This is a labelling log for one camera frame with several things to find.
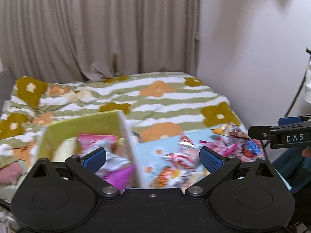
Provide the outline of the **pink white snack bag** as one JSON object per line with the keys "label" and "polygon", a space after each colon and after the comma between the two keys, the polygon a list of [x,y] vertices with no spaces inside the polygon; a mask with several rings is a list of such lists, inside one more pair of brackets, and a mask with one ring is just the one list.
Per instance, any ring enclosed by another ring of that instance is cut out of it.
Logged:
{"label": "pink white snack bag", "polygon": [[226,138],[217,138],[216,140],[211,142],[199,140],[199,145],[211,149],[212,151],[220,154],[222,157],[227,157],[234,153],[234,151],[238,148],[239,144],[228,142]]}

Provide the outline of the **blue red candy bag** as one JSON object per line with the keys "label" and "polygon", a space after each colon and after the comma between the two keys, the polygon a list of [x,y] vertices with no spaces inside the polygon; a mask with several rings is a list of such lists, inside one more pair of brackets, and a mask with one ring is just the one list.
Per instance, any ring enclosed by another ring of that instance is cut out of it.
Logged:
{"label": "blue red candy bag", "polygon": [[264,151],[259,140],[250,139],[233,145],[233,150],[229,155],[234,155],[236,157],[244,156],[250,159],[264,156]]}

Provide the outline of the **pale green snack bag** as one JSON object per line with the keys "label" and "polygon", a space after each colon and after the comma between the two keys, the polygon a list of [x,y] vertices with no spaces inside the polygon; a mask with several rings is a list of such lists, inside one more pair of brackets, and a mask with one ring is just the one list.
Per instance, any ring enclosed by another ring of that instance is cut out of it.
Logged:
{"label": "pale green snack bag", "polygon": [[76,154],[77,137],[65,139],[53,152],[52,162],[64,162],[67,158]]}

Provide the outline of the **pink snack bag in box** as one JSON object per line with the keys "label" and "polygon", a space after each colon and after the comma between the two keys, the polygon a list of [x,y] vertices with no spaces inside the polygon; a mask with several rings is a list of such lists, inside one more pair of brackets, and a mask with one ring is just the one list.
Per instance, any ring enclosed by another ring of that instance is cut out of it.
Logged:
{"label": "pink snack bag in box", "polygon": [[79,155],[85,156],[100,147],[111,153],[118,140],[118,136],[114,135],[79,134],[78,143],[81,148]]}

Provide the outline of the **silver white snack bag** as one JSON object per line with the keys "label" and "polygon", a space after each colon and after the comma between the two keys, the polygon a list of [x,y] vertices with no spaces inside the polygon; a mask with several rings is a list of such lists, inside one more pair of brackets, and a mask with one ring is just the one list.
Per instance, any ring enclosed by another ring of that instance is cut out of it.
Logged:
{"label": "silver white snack bag", "polygon": [[105,177],[107,174],[130,164],[131,162],[127,158],[123,158],[114,153],[107,152],[106,162],[95,174],[100,177]]}

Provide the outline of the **red white snack bag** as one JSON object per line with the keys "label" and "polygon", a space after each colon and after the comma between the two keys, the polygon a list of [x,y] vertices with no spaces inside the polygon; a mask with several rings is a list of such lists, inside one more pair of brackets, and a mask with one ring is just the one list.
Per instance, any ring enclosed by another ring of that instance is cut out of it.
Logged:
{"label": "red white snack bag", "polygon": [[167,153],[161,159],[169,164],[171,168],[181,170],[196,170],[200,165],[199,148],[188,136],[182,135],[178,142],[178,151]]}

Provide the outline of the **purple snack bag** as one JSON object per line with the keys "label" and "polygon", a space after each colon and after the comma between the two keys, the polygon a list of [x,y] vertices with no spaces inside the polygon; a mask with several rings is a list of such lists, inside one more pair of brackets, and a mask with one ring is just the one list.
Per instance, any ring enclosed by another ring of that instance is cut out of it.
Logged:
{"label": "purple snack bag", "polygon": [[120,192],[123,192],[125,188],[131,186],[132,176],[135,173],[135,166],[128,165],[118,169],[116,171],[112,171],[107,173],[103,180],[118,188]]}

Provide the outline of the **green cardboard box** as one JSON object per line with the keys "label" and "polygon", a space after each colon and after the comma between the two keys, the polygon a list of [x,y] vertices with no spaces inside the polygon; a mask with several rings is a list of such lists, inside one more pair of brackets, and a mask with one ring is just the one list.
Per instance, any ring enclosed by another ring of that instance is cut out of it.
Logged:
{"label": "green cardboard box", "polygon": [[133,133],[122,111],[108,111],[47,125],[38,140],[37,158],[63,162],[103,147],[105,153],[88,167],[100,178],[125,188],[142,187]]}

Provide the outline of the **grey bed headboard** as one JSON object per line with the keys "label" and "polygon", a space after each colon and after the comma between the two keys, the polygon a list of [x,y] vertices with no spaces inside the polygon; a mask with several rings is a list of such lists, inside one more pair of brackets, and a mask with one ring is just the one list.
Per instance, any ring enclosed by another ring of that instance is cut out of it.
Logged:
{"label": "grey bed headboard", "polygon": [[2,114],[7,106],[8,100],[10,100],[10,94],[14,86],[14,81],[8,68],[1,71],[0,83],[0,108]]}

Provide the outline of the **beige curtain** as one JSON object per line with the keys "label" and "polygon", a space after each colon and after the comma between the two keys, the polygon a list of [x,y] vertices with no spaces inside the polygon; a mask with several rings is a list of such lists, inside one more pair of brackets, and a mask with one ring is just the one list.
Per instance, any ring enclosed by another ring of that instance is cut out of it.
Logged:
{"label": "beige curtain", "polygon": [[197,70],[199,0],[1,0],[13,79],[68,83]]}

